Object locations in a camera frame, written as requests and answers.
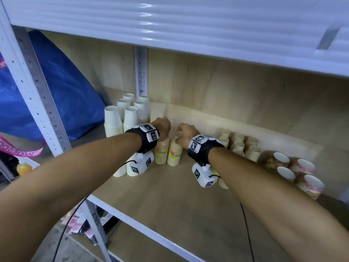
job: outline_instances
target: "bottle label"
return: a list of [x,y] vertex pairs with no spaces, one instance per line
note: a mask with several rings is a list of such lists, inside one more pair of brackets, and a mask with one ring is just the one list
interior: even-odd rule
[[175,153],[173,151],[170,151],[170,156],[173,158],[173,159],[179,159],[180,156],[181,156],[182,152],[179,152],[179,153]]
[[158,147],[156,147],[156,154],[158,156],[166,156],[168,151],[168,149],[159,149]]

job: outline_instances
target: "yellow bottle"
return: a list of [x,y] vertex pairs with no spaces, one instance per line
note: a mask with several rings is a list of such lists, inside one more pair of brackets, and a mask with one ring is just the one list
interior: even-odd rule
[[32,171],[32,169],[33,169],[33,167],[31,165],[24,163],[24,162],[21,162],[20,160],[19,160],[19,164],[16,168],[16,170],[20,176],[24,176],[26,173]]
[[164,164],[167,161],[167,154],[169,153],[170,137],[164,141],[158,141],[155,148],[155,163]]
[[182,154],[183,147],[176,143],[176,139],[182,136],[182,132],[177,131],[176,136],[172,139],[170,144],[170,152],[167,158],[167,163],[170,166],[176,166],[179,164],[179,159]]

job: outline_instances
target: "cream bottle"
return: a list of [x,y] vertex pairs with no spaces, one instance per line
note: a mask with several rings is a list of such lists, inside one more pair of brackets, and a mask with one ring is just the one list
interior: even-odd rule
[[155,163],[164,164],[169,153],[170,137],[164,141],[158,141],[155,148]]
[[176,139],[180,138],[182,133],[177,131],[176,136],[172,139],[170,144],[170,152],[167,158],[167,163],[170,166],[176,166],[179,164],[179,159],[182,154],[183,147],[176,143]]

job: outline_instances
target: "blue plastic bag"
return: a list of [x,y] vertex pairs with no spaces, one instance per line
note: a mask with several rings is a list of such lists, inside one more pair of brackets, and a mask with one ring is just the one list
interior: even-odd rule
[[[45,35],[33,30],[29,37],[68,138],[76,140],[104,120],[105,105],[82,73]],[[42,140],[1,53],[0,132],[33,141]]]

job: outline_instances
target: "white shelf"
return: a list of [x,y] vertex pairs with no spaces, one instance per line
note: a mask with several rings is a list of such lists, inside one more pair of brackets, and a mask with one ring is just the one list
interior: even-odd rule
[[2,2],[17,26],[349,76],[349,0]]

